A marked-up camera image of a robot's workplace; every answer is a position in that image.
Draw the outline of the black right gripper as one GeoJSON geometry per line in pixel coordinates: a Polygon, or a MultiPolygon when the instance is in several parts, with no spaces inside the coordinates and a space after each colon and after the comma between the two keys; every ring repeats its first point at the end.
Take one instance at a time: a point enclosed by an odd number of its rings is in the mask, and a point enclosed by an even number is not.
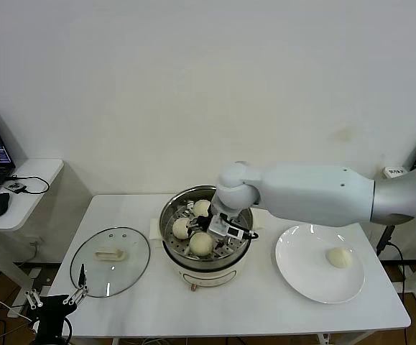
{"type": "MultiPolygon", "coordinates": [[[[191,231],[207,231],[218,226],[218,214],[210,214],[209,216],[198,216],[188,223],[188,229],[191,231]]],[[[226,250],[229,246],[229,239],[218,239],[214,244],[213,250],[226,250]]]]}

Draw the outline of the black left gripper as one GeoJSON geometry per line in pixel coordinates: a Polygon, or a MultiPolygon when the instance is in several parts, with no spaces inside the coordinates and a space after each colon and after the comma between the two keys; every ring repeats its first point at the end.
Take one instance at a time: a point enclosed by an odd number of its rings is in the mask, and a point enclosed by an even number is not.
{"type": "Polygon", "coordinates": [[[25,297],[31,309],[37,309],[41,316],[58,315],[65,317],[70,313],[69,305],[79,305],[88,294],[85,265],[80,266],[78,287],[70,295],[50,295],[40,297],[36,289],[26,290],[25,297]]]}

